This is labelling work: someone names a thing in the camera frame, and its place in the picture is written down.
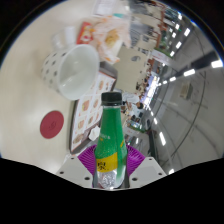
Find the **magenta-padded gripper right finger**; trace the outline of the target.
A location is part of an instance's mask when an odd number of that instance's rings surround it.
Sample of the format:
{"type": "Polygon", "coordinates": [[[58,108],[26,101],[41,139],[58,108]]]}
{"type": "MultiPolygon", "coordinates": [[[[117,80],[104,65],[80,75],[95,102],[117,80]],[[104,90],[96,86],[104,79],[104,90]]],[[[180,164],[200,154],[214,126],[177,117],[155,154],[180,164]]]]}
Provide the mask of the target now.
{"type": "Polygon", "coordinates": [[[131,188],[140,188],[166,176],[153,157],[145,157],[134,147],[127,146],[127,175],[131,188]]]}

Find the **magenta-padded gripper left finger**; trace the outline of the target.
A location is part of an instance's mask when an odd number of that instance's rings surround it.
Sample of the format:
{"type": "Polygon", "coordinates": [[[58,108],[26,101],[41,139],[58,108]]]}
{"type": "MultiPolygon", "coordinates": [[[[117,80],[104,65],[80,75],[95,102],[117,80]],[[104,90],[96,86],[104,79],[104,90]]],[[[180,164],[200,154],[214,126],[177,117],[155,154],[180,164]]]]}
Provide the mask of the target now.
{"type": "Polygon", "coordinates": [[[56,175],[78,186],[92,188],[96,174],[95,148],[93,145],[78,155],[69,156],[56,175]]]}

